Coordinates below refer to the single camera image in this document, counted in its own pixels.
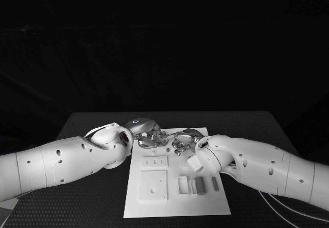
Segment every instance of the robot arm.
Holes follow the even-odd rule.
[[[0,202],[31,190],[66,184],[100,168],[115,168],[131,154],[132,140],[142,132],[154,133],[154,141],[147,137],[147,143],[165,145],[155,122],[145,118],[134,122],[138,128],[129,122],[125,127],[111,123],[86,134],[98,130],[92,137],[76,136],[0,156]]]
[[[301,200],[329,211],[329,166],[310,162],[275,146],[225,135],[196,140],[187,159],[194,173],[226,173],[240,184]]]

